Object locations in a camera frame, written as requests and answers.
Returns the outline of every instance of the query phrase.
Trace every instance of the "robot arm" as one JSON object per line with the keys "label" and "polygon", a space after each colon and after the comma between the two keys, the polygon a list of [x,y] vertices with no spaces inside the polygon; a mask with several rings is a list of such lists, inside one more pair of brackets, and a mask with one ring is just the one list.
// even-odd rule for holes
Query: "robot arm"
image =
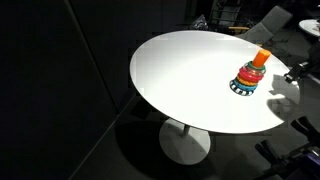
{"label": "robot arm", "polygon": [[291,83],[311,72],[320,72],[320,41],[309,50],[309,59],[303,63],[297,63],[284,77],[287,83]]}

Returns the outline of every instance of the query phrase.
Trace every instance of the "green ring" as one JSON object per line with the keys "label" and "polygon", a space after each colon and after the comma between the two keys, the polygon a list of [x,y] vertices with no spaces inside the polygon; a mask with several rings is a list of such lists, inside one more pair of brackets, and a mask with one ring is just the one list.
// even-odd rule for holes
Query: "green ring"
{"label": "green ring", "polygon": [[251,68],[251,69],[254,69],[254,70],[257,70],[257,71],[263,71],[266,69],[266,67],[263,65],[261,68],[257,68],[257,67],[254,67],[252,65],[252,61],[248,62],[248,66]]}

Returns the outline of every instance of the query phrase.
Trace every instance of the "stacking toy base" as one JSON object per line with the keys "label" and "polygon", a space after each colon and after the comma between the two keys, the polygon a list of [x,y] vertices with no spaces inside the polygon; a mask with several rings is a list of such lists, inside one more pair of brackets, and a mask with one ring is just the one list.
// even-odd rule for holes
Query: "stacking toy base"
{"label": "stacking toy base", "polygon": [[233,80],[230,81],[230,88],[233,92],[240,94],[242,96],[251,96],[254,92],[254,91],[245,91],[245,90],[238,88],[238,86],[236,86],[234,84]]}

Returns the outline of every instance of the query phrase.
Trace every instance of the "ring stacking toy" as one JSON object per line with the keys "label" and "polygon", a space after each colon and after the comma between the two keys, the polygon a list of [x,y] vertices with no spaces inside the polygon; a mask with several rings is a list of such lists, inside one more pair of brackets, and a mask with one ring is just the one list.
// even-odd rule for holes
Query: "ring stacking toy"
{"label": "ring stacking toy", "polygon": [[267,61],[271,52],[268,50],[260,50],[253,61],[246,63],[239,69],[237,77],[230,81],[230,88],[233,92],[250,96],[258,87],[259,81],[266,73],[264,63]]}

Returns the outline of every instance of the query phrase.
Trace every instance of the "orange cylinder top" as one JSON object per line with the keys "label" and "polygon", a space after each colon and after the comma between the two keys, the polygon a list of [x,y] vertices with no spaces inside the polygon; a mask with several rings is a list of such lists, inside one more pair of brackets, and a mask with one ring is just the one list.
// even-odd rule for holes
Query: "orange cylinder top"
{"label": "orange cylinder top", "polygon": [[271,55],[271,52],[265,49],[259,50],[258,54],[252,61],[252,65],[257,68],[261,68],[264,63],[268,60],[269,56]]}

